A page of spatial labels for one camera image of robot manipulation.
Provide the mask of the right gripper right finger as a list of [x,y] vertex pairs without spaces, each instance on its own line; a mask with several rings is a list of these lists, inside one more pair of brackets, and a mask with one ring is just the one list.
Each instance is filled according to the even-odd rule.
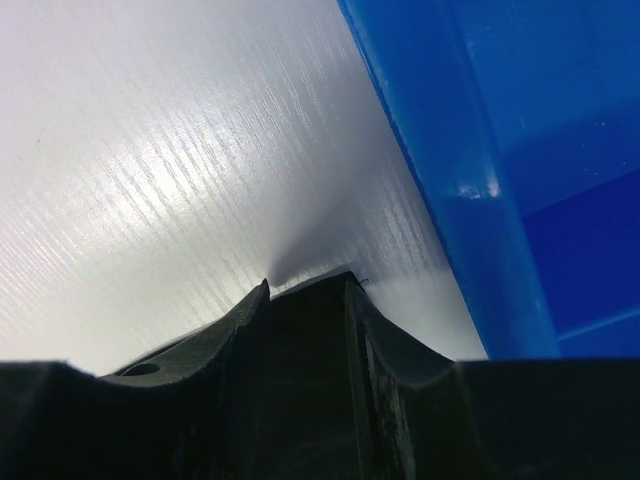
[[635,359],[453,361],[344,283],[360,459],[380,479],[635,479]]

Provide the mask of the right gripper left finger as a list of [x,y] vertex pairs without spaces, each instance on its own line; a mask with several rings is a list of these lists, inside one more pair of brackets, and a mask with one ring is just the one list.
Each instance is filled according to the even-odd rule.
[[117,374],[3,363],[2,477],[250,477],[269,320],[260,284],[220,320]]

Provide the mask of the black floral print t-shirt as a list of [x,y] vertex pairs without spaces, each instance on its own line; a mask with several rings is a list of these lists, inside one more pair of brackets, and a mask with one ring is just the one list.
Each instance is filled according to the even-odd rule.
[[270,299],[235,341],[231,478],[359,477],[345,306],[355,281],[345,271]]

